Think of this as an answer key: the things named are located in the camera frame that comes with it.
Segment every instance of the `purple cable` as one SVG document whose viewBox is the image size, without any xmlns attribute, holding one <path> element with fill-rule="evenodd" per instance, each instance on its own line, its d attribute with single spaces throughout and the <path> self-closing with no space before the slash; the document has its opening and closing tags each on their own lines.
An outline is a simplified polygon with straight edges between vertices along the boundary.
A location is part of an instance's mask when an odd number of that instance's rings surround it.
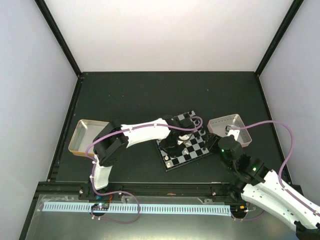
<svg viewBox="0 0 320 240">
<path fill-rule="evenodd" d="M 307 205 L 306 203 L 304 203 L 302 200 L 300 200 L 295 194 L 293 194 L 291 191 L 289 191 L 288 189 L 285 188 L 285 185 L 284 183 L 282 182 L 282 172 L 289 160 L 289 158 L 291 157 L 292 155 L 292 152 L 294 150 L 294 146 L 295 146 L 295 138 L 294 138 L 294 134 L 292 132 L 292 130 L 290 129 L 290 127 L 285 124 L 284 122 L 281 122 L 281 121 L 273 121 L 273 120 L 267 120 L 267 121 L 260 121 L 260 122 L 257 122 L 257 123 L 254 123 L 254 124 L 251 124 L 249 126 L 244 126 L 244 127 L 233 127 L 232 129 L 238 129 L 238 130 L 243 130 L 243 129 L 250 129 L 252 127 L 255 127 L 255 126 L 258 126 L 258 125 L 262 125 L 262 124 L 279 124 L 279 125 L 282 125 L 284 126 L 290 133 L 290 137 L 291 137 L 291 146 L 290 146 L 290 150 L 289 150 L 289 153 L 287 155 L 287 157 L 285 158 L 285 160 L 283 161 L 281 167 L 280 167 L 280 170 L 279 170 L 279 174 L 278 174 L 278 179 L 279 179 L 279 183 L 281 185 L 281 187 L 283 189 L 286 190 L 286 192 L 288 194 L 291 195 L 291 197 L 293 197 L 295 200 L 297 200 L 299 203 L 301 203 L 303 206 L 305 206 L 307 209 L 309 209 L 311 212 L 313 212 L 314 214 L 316 214 L 317 216 L 320 217 L 320 213 L 316 213 L 317 211 L 314 210 L 312 207 L 310 207 L 309 205 Z"/>
<path fill-rule="evenodd" d="M 258 216 L 255 216 L 255 217 L 249 218 L 249 219 L 236 218 L 232 213 L 231 213 L 231 217 L 232 217 L 235 221 L 250 222 L 250 221 L 254 221 L 254 220 L 257 220 L 257 219 L 261 218 L 265 213 L 266 213 L 265 210 L 263 210 Z"/>
<path fill-rule="evenodd" d="M 110 138 L 114 135 L 117 135 L 117 134 L 122 134 L 122 133 L 125 133 L 125 132 L 129 132 L 129 131 L 133 131 L 133 130 L 136 130 L 136 129 L 142 129 L 142 128 L 147 128 L 147 127 L 166 127 L 166 128 L 169 128 L 169 129 L 176 129 L 176 130 L 180 130 L 180 131 L 190 131 L 190 132 L 193 132 L 195 130 L 198 130 L 199 128 L 201 128 L 202 124 L 203 124 L 203 120 L 201 117 L 199 116 L 192 116 L 190 117 L 190 119 L 198 119 L 200 121 L 199 125 L 194 127 L 194 128 L 182 128 L 182 127 L 177 127 L 177 126 L 171 126 L 171 125 L 167 125 L 167 124 L 162 124 L 162 123 L 157 123 L 156 125 L 154 123 L 150 123 L 150 124 L 144 124 L 144 125 L 140 125 L 140 126 L 135 126 L 133 127 L 132 129 L 123 129 L 123 130 L 119 130 L 119 131 L 115 131 L 115 132 L 112 132 L 112 133 L 109 133 L 101 138 L 99 138 L 98 140 L 94 141 L 93 143 L 91 143 L 85 150 L 85 156 L 91 160 L 93 160 L 93 167 L 92 167 L 92 171 L 91 171 L 91 176 L 90 176 L 90 180 L 91 180 L 91 185 L 92 185 L 92 189 L 94 191 L 95 194 L 99 195 L 99 196 L 107 196 L 107 195 L 112 195 L 112 194 L 127 194 L 127 195 L 130 195 L 131 197 L 133 197 L 133 199 L 136 201 L 136 204 L 138 205 L 138 212 L 135 216 L 135 218 L 131 221 L 118 221 L 118 220 L 114 220 L 112 218 L 107 218 L 107 217 L 100 217 L 100 219 L 103 219 L 103 220 L 108 220 L 108 221 L 111 221 L 111 222 L 114 222 L 114 223 L 118 223 L 118 224 L 131 224 L 133 223 L 134 221 L 136 221 L 139 217 L 139 214 L 140 214 L 140 204 L 139 204 L 139 201 L 138 199 L 130 192 L 127 192 L 127 191 L 112 191 L 112 192 L 106 192 L 106 193 L 99 193 L 96 188 L 95 188 L 95 184 L 94 184 L 94 178 L 95 178 L 95 169 L 96 169 L 96 163 L 97 163 L 97 160 L 90 156 L 89 155 L 89 150 L 94 146 L 96 145 L 97 143 L 101 142 L 102 140 L 105 140 L 107 138 Z"/>
</svg>

